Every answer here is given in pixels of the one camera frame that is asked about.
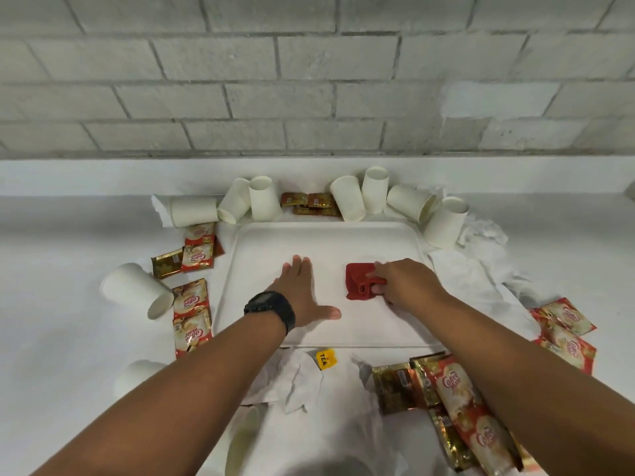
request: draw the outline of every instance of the forearm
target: forearm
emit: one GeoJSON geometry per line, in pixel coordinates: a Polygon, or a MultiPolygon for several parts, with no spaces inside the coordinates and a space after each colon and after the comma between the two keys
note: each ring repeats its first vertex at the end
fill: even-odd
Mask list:
{"type": "Polygon", "coordinates": [[[35,474],[194,475],[285,334],[273,312],[242,317],[123,397],[35,474]]]}
{"type": "Polygon", "coordinates": [[[413,314],[552,476],[635,463],[631,402],[451,296],[413,314]]]}

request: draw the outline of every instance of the brick wall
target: brick wall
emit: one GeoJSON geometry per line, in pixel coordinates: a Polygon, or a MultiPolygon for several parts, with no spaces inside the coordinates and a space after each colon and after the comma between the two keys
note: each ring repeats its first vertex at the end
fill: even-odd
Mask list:
{"type": "Polygon", "coordinates": [[[0,158],[635,153],[635,0],[0,0],[0,158]]]}

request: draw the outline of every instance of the barcode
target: barcode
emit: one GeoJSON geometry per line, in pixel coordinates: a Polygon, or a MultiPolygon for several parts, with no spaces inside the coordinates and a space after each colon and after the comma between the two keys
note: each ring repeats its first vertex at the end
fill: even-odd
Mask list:
{"type": "Polygon", "coordinates": [[[406,373],[404,371],[397,371],[399,374],[399,380],[401,381],[401,385],[404,387],[408,387],[408,378],[406,377],[406,373]]]}

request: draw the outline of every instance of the yellow tea tag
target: yellow tea tag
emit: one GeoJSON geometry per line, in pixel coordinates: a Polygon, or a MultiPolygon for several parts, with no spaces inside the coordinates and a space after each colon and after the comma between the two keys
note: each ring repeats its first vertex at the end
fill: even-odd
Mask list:
{"type": "Polygon", "coordinates": [[[335,351],[333,349],[326,349],[316,353],[317,366],[321,371],[332,368],[337,364],[337,358],[335,357],[335,351]]]}

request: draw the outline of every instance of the white tray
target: white tray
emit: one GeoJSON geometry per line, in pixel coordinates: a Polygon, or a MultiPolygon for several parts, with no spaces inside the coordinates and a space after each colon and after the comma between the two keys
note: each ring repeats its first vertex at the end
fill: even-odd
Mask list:
{"type": "Polygon", "coordinates": [[[311,258],[317,303],[338,307],[342,318],[295,329],[285,339],[285,346],[438,345],[412,316],[395,315],[384,298],[346,298],[344,274],[348,263],[403,258],[423,262],[417,233],[401,222],[252,223],[240,228],[213,332],[218,333],[239,319],[247,301],[264,291],[294,254],[311,258]]]}

